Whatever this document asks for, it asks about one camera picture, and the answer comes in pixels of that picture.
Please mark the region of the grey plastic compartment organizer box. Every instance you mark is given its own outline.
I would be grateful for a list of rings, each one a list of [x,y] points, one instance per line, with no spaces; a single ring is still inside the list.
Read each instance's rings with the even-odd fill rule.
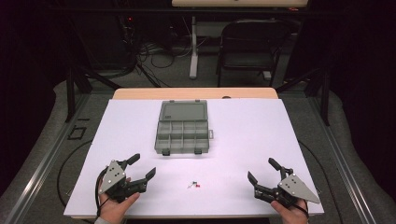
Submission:
[[[210,138],[207,100],[162,102],[154,145],[158,154],[204,154]]]

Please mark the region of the person's right hand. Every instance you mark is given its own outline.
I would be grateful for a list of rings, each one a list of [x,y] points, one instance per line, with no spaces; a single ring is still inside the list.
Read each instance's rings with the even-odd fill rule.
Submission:
[[[307,204],[299,199],[294,206],[284,207],[277,201],[272,201],[271,206],[280,214],[283,224],[307,224]]]

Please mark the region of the wooden table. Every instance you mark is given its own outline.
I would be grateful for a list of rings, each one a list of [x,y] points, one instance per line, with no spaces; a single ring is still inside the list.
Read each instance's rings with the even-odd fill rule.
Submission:
[[[122,88],[115,91],[115,100],[178,100],[264,98],[277,99],[273,88]]]

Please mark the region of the person's left hand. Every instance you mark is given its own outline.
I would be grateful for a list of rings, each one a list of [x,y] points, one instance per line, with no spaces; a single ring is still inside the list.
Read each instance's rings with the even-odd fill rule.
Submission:
[[[124,219],[127,210],[138,200],[140,194],[137,192],[122,203],[117,201],[112,201],[109,197],[103,193],[99,195],[100,201],[100,216],[102,219],[106,220],[110,224],[121,224]]]

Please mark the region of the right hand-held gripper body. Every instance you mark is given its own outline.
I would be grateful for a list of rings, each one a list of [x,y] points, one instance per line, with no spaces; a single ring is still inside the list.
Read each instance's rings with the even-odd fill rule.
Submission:
[[[318,196],[296,174],[285,177],[272,189],[260,185],[258,180],[253,178],[253,188],[256,199],[267,203],[277,201],[287,208],[295,205],[299,199],[320,203]]]

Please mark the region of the metal floor rail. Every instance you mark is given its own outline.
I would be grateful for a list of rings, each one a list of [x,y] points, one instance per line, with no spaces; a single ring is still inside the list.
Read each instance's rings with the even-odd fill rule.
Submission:
[[[89,223],[64,215],[92,140],[92,120],[82,115],[89,100],[86,94],[78,97],[69,122],[64,120],[64,99],[56,101],[33,150],[0,198],[0,224]]]
[[[335,163],[338,173],[343,179],[349,198],[354,204],[362,224],[377,224],[369,205],[364,198],[361,188],[358,185],[351,169],[349,168],[344,154],[332,132],[332,127],[327,126],[320,115],[320,106],[316,98],[308,98],[311,110],[314,112],[320,129],[325,133],[326,139],[331,147],[332,160]]]

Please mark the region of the black folding chair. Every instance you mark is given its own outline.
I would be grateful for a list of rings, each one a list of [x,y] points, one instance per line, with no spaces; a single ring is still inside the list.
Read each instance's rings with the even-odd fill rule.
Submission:
[[[223,70],[269,72],[275,75],[282,49],[291,36],[291,25],[282,20],[238,20],[220,35],[216,75]]]

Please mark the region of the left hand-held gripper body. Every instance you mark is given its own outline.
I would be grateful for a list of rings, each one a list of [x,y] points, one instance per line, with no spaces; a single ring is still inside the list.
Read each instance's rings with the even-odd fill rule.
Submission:
[[[137,192],[145,192],[148,183],[146,178],[132,182],[127,181],[125,169],[132,164],[134,164],[134,160],[112,161],[106,168],[98,193],[106,194],[110,199],[122,203]]]

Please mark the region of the white desk leg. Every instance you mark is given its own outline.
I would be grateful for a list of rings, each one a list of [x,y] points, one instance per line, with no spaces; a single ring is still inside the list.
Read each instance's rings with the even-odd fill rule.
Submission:
[[[197,29],[196,19],[191,18],[191,67],[190,67],[190,79],[197,78],[198,71],[198,52],[197,52]]]

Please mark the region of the black metal stand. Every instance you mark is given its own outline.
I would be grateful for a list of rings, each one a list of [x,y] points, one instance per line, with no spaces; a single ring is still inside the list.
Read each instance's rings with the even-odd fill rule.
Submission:
[[[330,125],[329,122],[329,96],[330,96],[330,69],[329,68],[315,68],[291,81],[286,82],[280,87],[276,88],[277,93],[286,91],[304,80],[308,80],[308,84],[304,89],[304,94],[309,97],[317,95],[318,90],[320,94],[320,110],[319,114],[326,126]]]
[[[72,66],[66,75],[66,94],[67,94],[67,117],[66,122],[69,122],[76,114],[76,94],[75,87],[83,94],[92,92],[92,85],[89,82],[89,77],[92,77],[99,82],[105,84],[112,90],[120,88],[119,84],[99,75],[98,73],[82,66]]]

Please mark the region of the white board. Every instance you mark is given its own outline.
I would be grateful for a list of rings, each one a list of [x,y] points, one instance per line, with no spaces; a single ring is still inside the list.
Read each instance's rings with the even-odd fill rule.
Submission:
[[[280,174],[269,158],[293,169],[310,189],[315,186],[281,100],[208,100],[208,123],[214,133],[208,152],[169,157],[154,149],[161,104],[159,100],[108,103],[64,210],[67,216],[95,216],[97,176],[111,161],[135,153],[141,158],[127,167],[126,174],[141,178],[156,168],[156,175],[128,210],[130,218],[272,217],[275,211],[254,197],[248,181],[251,172],[268,188],[279,183]]]

